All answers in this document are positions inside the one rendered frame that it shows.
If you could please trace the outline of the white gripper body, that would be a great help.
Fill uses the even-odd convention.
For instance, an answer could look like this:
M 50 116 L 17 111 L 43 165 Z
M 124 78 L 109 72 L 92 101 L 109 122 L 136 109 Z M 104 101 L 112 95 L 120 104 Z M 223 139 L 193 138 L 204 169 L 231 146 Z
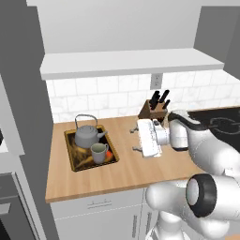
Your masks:
M 142 147 L 142 155 L 145 158 L 157 158 L 161 154 L 157 142 L 157 134 L 153 122 L 150 119 L 139 119 L 137 121 L 139 138 Z

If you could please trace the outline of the grey mug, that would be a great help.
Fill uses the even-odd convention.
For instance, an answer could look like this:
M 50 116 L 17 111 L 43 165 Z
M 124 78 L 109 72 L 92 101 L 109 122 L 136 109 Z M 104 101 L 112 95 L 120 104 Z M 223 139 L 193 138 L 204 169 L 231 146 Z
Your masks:
M 106 143 L 94 143 L 91 146 L 91 153 L 96 164 L 102 164 L 105 160 L 106 153 L 109 150 L 109 145 Z

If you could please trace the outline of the grey kettle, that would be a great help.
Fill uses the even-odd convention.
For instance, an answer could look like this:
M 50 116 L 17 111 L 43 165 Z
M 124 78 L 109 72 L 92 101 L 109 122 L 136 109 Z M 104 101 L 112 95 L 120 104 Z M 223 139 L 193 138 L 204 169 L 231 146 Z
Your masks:
M 90 148 L 94 143 L 98 143 L 99 140 L 107 134 L 107 131 L 99 133 L 97 126 L 83 125 L 78 126 L 78 121 L 75 121 L 75 143 L 81 148 Z

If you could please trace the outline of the black patterned tray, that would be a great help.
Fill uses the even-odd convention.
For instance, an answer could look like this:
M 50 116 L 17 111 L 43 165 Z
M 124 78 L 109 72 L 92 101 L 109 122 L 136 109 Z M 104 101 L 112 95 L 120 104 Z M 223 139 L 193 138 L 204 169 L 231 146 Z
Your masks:
M 91 147 L 81 148 L 75 143 L 75 129 L 67 130 L 65 132 L 65 139 L 67 144 L 67 151 L 70 161 L 71 170 L 74 172 L 84 171 L 103 165 L 116 163 L 119 161 L 119 156 L 113 146 L 113 143 L 108 134 L 103 136 L 99 143 L 106 143 L 109 145 L 109 150 L 106 153 L 105 160 L 102 164 L 96 164 L 93 160 Z

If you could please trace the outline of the grey tall cabinet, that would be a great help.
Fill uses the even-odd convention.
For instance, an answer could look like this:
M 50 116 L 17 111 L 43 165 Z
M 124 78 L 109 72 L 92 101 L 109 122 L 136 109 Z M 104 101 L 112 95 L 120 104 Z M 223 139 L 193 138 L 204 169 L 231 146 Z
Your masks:
M 53 119 L 43 57 L 38 9 L 26 0 L 0 0 L 0 76 L 22 144 L 19 180 L 40 240 L 59 240 L 45 202 Z

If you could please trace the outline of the wooden knife block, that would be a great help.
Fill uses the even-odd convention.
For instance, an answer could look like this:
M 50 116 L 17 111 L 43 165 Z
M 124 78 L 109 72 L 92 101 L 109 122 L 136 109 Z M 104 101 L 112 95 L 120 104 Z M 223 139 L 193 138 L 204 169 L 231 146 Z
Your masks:
M 170 91 L 165 90 L 161 95 L 158 90 L 155 91 L 150 99 L 147 99 L 138 114 L 139 119 L 157 119 L 162 122 L 168 112 L 167 107 L 170 103 L 166 97 L 169 95 Z

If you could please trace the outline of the white drawer front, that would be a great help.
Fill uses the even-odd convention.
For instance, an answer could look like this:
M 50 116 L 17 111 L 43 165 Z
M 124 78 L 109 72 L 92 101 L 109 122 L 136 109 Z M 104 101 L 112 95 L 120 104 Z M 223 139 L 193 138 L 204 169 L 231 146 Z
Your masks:
M 80 199 L 53 202 L 51 209 L 54 219 L 135 206 L 142 203 L 143 189 L 132 189 Z

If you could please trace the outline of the narrow white cupboard door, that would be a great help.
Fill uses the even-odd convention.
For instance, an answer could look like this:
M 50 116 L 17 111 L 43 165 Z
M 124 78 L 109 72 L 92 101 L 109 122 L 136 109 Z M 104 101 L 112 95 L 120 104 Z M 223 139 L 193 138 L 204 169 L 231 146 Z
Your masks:
M 145 236 L 156 225 L 157 219 L 158 210 L 151 209 L 149 205 L 145 202 L 142 205 L 138 240 L 145 240 Z

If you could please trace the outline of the black hob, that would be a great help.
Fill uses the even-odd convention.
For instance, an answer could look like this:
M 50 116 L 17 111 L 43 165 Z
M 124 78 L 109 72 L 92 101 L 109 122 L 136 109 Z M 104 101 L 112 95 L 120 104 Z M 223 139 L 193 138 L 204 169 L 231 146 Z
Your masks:
M 219 140 L 240 152 L 240 107 L 190 111 L 188 114 L 208 127 Z

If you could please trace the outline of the wide white cupboard door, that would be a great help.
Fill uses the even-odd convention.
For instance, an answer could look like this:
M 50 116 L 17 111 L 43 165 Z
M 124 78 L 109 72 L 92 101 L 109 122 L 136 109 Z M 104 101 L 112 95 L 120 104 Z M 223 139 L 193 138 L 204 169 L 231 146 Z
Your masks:
M 59 240 L 138 240 L 141 206 L 127 206 L 55 221 Z M 136 237 L 132 238 L 133 216 L 137 215 Z

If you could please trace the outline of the grey range hood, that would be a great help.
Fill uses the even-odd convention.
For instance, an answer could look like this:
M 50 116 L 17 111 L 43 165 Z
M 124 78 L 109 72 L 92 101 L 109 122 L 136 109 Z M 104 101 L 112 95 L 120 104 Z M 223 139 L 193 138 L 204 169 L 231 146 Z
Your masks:
M 240 79 L 240 6 L 201 9 L 194 48 L 224 64 Z

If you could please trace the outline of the grey oven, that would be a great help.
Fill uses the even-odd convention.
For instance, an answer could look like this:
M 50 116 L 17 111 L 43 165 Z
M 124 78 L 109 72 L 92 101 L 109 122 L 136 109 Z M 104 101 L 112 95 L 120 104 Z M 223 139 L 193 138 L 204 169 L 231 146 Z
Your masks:
M 36 240 L 11 173 L 0 174 L 0 240 Z

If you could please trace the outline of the grey wall outlet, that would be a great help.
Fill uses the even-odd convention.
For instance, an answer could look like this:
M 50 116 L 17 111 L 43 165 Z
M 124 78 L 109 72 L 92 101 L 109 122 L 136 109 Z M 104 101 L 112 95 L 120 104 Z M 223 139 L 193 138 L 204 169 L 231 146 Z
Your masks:
M 151 75 L 150 89 L 157 90 L 161 88 L 162 85 L 162 73 L 155 73 Z

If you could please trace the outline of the white wall cabinet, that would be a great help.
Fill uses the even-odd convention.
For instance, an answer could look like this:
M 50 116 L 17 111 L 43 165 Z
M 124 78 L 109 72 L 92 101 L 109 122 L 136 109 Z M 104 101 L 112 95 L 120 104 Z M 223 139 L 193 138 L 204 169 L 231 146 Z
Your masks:
M 195 45 L 204 8 L 240 0 L 26 0 L 37 9 L 43 80 L 222 69 Z

